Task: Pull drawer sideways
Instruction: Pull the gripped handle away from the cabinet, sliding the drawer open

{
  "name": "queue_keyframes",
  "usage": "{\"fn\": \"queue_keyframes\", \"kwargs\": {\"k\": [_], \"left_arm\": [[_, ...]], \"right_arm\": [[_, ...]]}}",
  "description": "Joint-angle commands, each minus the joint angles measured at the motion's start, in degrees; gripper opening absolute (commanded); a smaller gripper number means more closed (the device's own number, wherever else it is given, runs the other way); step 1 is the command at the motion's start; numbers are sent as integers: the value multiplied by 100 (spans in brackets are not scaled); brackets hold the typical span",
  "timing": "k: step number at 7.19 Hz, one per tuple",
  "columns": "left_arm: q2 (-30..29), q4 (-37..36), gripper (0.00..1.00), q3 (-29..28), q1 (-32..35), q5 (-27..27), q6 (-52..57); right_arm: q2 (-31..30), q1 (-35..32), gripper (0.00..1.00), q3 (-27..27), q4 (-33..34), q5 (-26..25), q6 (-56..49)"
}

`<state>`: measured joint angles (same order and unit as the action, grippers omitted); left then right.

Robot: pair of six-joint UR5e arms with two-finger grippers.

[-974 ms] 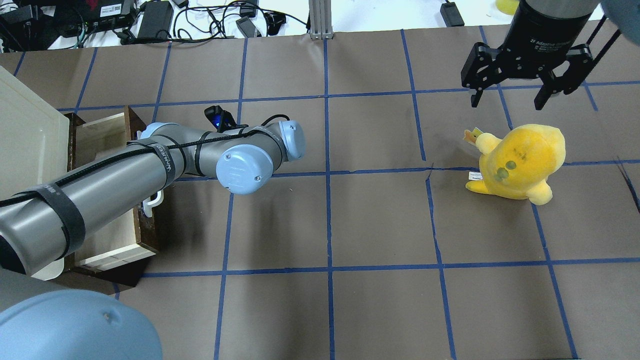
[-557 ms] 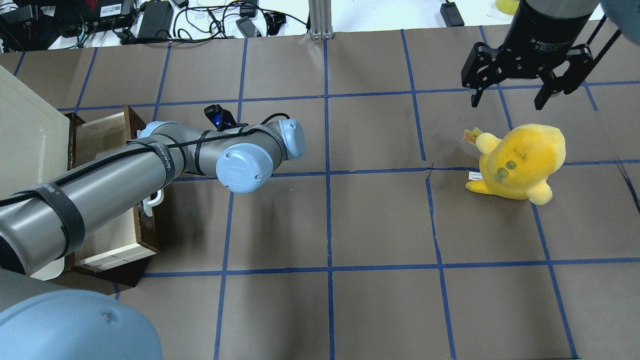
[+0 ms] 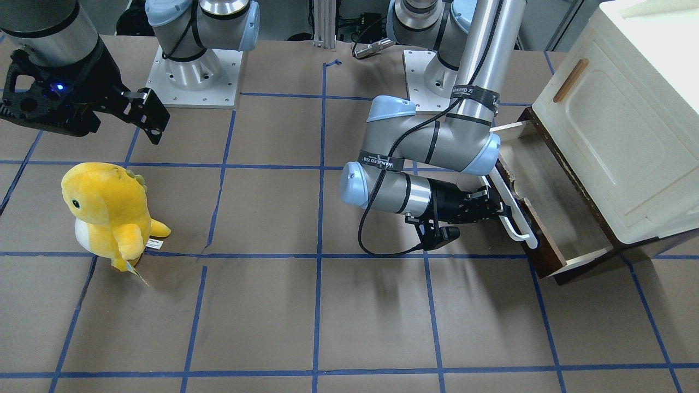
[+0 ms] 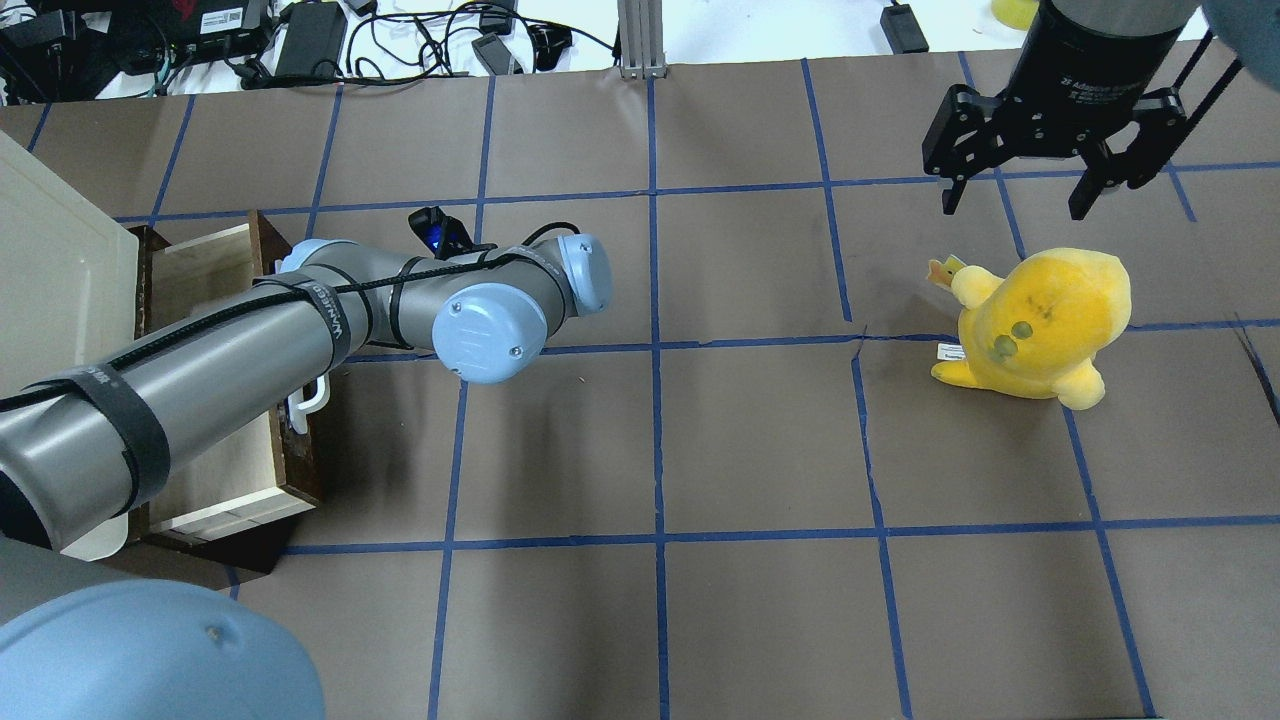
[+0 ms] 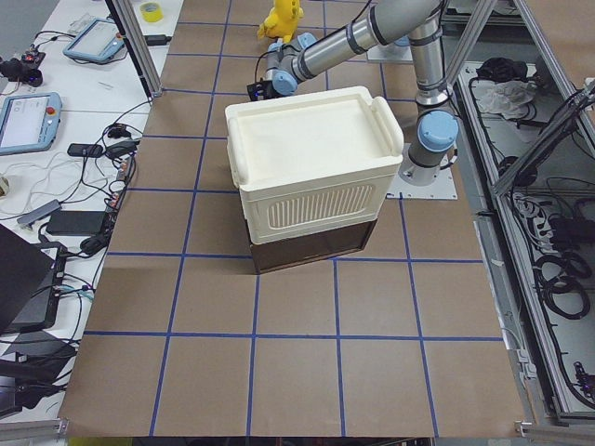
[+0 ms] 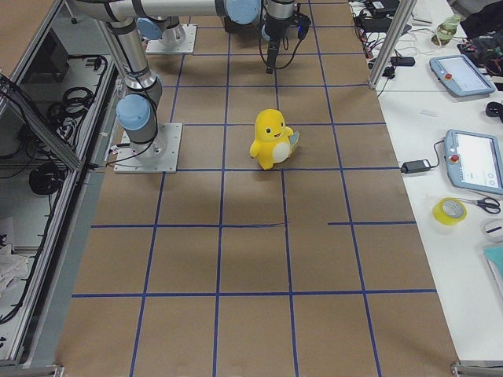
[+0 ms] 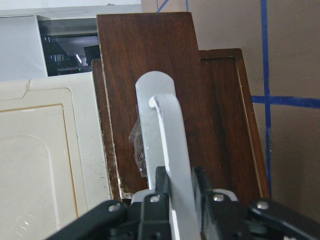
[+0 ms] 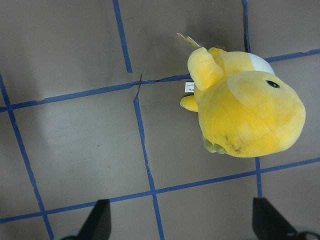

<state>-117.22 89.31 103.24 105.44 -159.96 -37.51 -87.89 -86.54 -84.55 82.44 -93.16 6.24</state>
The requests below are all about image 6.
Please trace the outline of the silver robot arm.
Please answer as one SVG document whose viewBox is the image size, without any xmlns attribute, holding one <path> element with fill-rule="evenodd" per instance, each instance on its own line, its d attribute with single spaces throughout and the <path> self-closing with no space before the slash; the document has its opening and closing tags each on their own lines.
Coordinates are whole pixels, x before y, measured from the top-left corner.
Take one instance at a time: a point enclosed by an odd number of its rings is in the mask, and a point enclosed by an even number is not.
<svg viewBox="0 0 503 377">
<path fill-rule="evenodd" d="M 150 20 L 147 17 L 141 17 L 136 20 L 134 30 L 128 34 L 128 40 L 123 42 L 125 55 L 135 68 L 145 68 L 149 72 L 147 54 L 192 53 L 196 30 L 195 24 L 181 24 L 177 17 L 168 17 L 166 20 Z M 263 59 L 268 74 L 283 68 L 283 66 L 278 67 L 276 63 L 285 33 L 284 27 L 274 23 L 269 16 L 266 18 L 259 36 L 259 47 L 262 46 L 262 39 L 268 41 L 266 58 Z"/>
<path fill-rule="evenodd" d="M 259 27 L 259 39 L 268 42 L 260 56 L 269 74 L 279 69 L 277 57 L 289 31 L 295 28 L 303 41 L 311 25 L 295 1 L 79 1 L 77 5 L 97 21 L 127 88 L 143 94 L 162 92 L 148 55 L 193 51 L 196 26 L 182 24 L 183 16 L 218 16 L 227 30 L 237 25 Z"/>
</svg>

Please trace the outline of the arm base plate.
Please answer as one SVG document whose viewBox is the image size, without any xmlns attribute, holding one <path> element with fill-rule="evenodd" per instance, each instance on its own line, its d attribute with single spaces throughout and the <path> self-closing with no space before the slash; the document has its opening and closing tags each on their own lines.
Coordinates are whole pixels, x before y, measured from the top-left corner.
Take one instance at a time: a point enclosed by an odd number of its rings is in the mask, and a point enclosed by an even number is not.
<svg viewBox="0 0 503 377">
<path fill-rule="evenodd" d="M 144 145 L 132 144 L 120 148 L 117 154 L 118 163 L 114 163 L 113 170 L 117 174 L 156 174 L 177 171 L 179 149 L 182 139 L 181 123 L 164 123 L 159 125 L 158 134 L 149 148 Z M 129 144 L 130 139 L 123 131 L 122 143 Z"/>
<path fill-rule="evenodd" d="M 196 41 L 195 24 L 179 24 L 168 28 L 160 39 L 150 40 L 146 47 L 148 55 L 191 54 Z"/>
</svg>

